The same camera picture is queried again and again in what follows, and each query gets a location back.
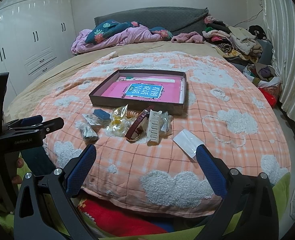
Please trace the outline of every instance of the headboard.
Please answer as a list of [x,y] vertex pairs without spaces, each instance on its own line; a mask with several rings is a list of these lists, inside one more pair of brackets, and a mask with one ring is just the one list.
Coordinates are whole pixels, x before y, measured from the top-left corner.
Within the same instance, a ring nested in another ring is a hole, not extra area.
[[96,17],[94,20],[96,26],[110,19],[118,22],[139,21],[149,29],[157,26],[166,28],[173,35],[193,31],[201,34],[206,27],[204,18],[208,14],[207,8],[148,7],[111,13]]

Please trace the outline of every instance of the tiled floor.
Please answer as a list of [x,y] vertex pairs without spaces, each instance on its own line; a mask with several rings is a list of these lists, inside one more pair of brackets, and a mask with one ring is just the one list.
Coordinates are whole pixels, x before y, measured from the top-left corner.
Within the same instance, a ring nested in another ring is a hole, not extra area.
[[[286,141],[289,146],[289,153],[291,157],[291,183],[290,183],[290,198],[292,197],[293,190],[295,188],[295,137],[293,134],[293,131],[291,130],[289,123],[286,121],[285,116],[282,114],[279,108],[274,109],[274,113],[279,120],[279,123],[282,127],[283,133],[285,135]],[[284,236],[284,234],[290,229],[290,227],[293,225],[294,220],[289,216],[289,203],[286,208],[285,214],[283,215],[281,221],[280,221],[280,239]]]

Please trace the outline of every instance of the open box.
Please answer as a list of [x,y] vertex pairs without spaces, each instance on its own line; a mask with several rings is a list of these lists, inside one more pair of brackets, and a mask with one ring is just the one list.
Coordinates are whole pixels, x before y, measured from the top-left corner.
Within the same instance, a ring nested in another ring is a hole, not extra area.
[[119,69],[90,94],[93,106],[119,107],[181,115],[185,103],[186,74],[170,70]]

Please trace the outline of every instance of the curtain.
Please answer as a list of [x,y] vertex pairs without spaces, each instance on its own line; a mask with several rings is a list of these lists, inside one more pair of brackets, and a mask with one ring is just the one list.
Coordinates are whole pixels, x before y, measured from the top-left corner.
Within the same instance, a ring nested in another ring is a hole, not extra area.
[[292,0],[262,0],[263,21],[273,44],[273,67],[282,80],[280,101],[295,121],[295,4]]

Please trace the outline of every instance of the brown belt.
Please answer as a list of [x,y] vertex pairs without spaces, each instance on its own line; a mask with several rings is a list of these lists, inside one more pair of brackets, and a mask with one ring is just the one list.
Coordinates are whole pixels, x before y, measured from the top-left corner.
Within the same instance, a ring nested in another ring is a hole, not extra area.
[[[139,114],[139,116],[134,121],[134,123],[131,125],[131,127],[129,128],[128,132],[125,135],[125,137],[128,141],[135,142],[139,139],[139,135],[142,133],[142,130],[139,131],[138,126],[140,125],[140,123],[143,121],[143,119],[145,117],[149,117],[150,110],[153,110],[153,109],[154,109],[154,106],[149,106],[148,108],[144,109],[142,111],[142,113]],[[136,138],[132,138],[134,132],[136,132],[138,134],[138,136]]]

